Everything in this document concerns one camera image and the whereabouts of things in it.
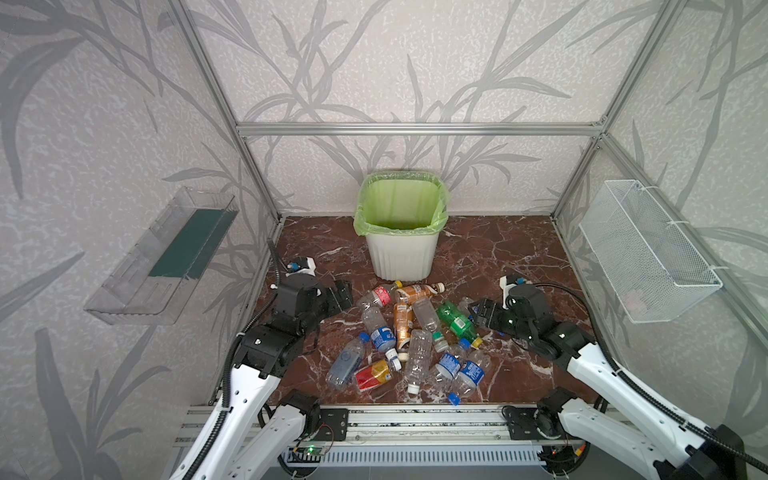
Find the green soda bottle yellow cap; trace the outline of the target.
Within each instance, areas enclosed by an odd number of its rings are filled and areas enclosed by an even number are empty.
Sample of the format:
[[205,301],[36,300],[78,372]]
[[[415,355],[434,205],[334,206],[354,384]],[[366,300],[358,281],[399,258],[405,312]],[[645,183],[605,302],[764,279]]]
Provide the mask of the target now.
[[450,301],[443,302],[436,310],[437,316],[459,339],[467,340],[471,347],[479,349],[482,338],[478,335],[474,324]]

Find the tall clear ribbed bottle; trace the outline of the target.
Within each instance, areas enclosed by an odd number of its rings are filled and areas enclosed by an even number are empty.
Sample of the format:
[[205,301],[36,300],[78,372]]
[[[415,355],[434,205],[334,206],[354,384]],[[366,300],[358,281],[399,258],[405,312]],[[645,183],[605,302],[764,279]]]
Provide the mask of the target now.
[[423,329],[415,329],[411,332],[409,344],[409,358],[404,370],[406,391],[415,396],[428,376],[432,356],[432,335]]

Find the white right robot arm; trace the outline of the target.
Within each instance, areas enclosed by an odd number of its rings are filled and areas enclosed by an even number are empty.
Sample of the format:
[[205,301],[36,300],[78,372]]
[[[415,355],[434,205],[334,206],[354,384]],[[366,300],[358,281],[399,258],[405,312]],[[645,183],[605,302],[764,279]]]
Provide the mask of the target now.
[[532,413],[505,407],[512,435],[580,439],[646,479],[747,478],[756,462],[738,434],[725,425],[707,425],[645,385],[609,355],[598,332],[556,320],[544,287],[504,282],[501,302],[483,299],[470,310],[484,326],[523,342],[600,399],[589,404],[559,387]]

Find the dark tinted blue-cap bottle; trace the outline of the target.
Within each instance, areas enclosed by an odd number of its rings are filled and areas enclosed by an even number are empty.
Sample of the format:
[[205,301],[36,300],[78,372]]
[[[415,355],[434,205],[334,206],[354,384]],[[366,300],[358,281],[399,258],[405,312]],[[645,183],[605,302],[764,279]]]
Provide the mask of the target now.
[[360,332],[343,347],[326,376],[329,386],[342,390],[349,384],[353,374],[362,364],[369,342],[370,336]]

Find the blue label water bottle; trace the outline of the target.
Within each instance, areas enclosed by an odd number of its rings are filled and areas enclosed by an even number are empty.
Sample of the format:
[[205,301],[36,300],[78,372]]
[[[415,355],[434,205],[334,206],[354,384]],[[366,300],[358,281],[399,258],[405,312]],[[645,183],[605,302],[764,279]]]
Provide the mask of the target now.
[[464,338],[451,345],[430,369],[430,384],[438,390],[446,390],[456,378],[470,350],[471,344]]

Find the clear bottle blue cap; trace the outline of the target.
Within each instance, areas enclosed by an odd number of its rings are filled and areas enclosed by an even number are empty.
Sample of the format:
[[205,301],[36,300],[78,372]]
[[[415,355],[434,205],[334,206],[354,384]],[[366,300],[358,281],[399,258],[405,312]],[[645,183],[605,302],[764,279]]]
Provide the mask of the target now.
[[491,363],[491,357],[486,353],[479,350],[470,353],[450,387],[447,395],[449,403],[458,406],[463,400],[472,396]]

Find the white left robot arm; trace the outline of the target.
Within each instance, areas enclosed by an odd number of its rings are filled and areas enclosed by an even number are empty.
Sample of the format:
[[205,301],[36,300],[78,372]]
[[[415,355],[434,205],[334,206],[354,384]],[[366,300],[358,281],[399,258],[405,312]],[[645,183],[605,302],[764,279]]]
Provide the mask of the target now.
[[294,273],[277,285],[268,319],[246,328],[227,354],[221,397],[172,478],[259,479],[290,444],[320,429],[318,398],[293,390],[248,435],[306,338],[353,304],[346,280],[325,286],[310,273]]

